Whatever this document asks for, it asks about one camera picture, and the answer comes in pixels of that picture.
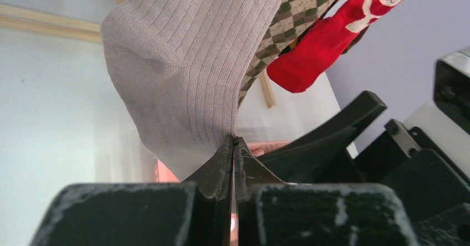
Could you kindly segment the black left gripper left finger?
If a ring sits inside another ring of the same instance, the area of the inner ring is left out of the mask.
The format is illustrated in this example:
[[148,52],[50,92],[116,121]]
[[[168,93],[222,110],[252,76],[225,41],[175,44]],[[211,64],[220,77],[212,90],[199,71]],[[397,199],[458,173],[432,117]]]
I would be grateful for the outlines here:
[[81,183],[52,200],[31,245],[229,245],[234,139],[180,183]]

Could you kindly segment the grey ribbed sock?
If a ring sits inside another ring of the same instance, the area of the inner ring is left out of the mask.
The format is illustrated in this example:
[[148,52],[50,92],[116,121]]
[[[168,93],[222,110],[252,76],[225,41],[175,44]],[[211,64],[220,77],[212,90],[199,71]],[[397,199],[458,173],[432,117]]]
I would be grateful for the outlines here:
[[142,144],[183,181],[234,134],[238,92],[282,0],[126,0],[101,25]]

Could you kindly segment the wooden hanger stand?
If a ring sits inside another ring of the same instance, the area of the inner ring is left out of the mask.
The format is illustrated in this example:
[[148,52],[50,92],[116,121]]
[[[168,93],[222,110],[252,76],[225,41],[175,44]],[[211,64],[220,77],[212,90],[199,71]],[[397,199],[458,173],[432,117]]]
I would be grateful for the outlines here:
[[1,26],[100,43],[100,26],[82,20],[1,4]]

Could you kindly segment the brown argyle sock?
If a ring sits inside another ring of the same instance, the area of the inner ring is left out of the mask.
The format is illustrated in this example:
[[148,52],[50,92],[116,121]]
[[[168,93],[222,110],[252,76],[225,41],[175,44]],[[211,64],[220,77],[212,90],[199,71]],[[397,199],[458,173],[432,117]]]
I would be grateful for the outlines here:
[[278,12],[246,70],[238,93],[240,105],[258,75],[337,0],[282,0]]

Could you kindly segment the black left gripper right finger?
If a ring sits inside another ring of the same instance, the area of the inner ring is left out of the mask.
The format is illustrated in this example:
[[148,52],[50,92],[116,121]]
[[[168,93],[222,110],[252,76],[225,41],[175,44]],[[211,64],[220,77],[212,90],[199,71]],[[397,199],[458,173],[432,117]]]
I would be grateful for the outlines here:
[[288,184],[234,140],[239,245],[418,245],[395,192],[376,183]]

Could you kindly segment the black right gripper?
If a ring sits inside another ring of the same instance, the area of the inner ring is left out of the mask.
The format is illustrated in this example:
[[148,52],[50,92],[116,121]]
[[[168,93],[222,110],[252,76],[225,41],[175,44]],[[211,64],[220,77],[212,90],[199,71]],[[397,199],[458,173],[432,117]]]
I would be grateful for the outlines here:
[[419,127],[391,120],[355,159],[345,150],[386,109],[363,91],[315,130],[259,160],[289,183],[314,183],[323,174],[324,183],[386,185],[421,245],[469,245],[469,178]]

